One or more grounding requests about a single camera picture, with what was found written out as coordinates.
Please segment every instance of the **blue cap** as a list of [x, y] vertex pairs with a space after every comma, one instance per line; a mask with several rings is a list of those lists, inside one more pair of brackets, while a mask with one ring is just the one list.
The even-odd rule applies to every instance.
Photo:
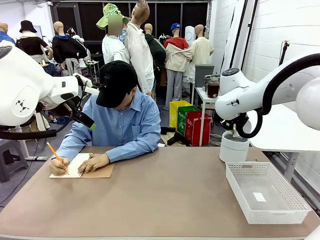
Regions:
[[172, 26], [171, 26], [171, 32], [172, 32], [173, 29], [180, 29], [180, 24], [179, 24], [179, 23], [174, 23], [174, 24], [172, 24]]

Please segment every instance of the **jar with dark liquid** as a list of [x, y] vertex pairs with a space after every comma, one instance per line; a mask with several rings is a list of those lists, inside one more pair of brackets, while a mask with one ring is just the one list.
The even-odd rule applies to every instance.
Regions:
[[218, 97], [219, 93], [219, 79], [218, 78], [211, 78], [208, 81], [208, 97], [211, 99], [215, 99]]

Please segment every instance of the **mannequin hand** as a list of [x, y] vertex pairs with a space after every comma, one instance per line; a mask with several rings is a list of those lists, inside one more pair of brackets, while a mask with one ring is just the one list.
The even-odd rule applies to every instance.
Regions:
[[62, 67], [63, 70], [66, 70], [66, 64], [65, 64], [65, 62], [61, 63], [61, 67]]
[[61, 174], [64, 174], [66, 171], [65, 169], [69, 165], [69, 160], [65, 157], [59, 157], [63, 163], [61, 163], [58, 159], [52, 159], [49, 163], [50, 173], [53, 175], [59, 176]]
[[89, 154], [90, 159], [84, 161], [81, 166], [78, 168], [78, 173], [84, 172], [94, 172], [97, 168], [101, 168], [110, 163], [110, 159], [106, 153], [103, 154]]

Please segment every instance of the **white pants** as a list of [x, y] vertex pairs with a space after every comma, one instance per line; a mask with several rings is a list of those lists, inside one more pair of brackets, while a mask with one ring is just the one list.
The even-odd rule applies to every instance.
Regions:
[[170, 109], [170, 102], [179, 101], [182, 94], [182, 71], [166, 70], [166, 98], [163, 109]]

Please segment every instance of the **dark green jacket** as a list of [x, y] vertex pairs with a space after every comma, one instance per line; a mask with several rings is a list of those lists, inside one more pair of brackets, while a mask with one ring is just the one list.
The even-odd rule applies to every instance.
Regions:
[[157, 67], [161, 67], [166, 60], [165, 47], [151, 34], [144, 34], [145, 40], [149, 45], [153, 61]]

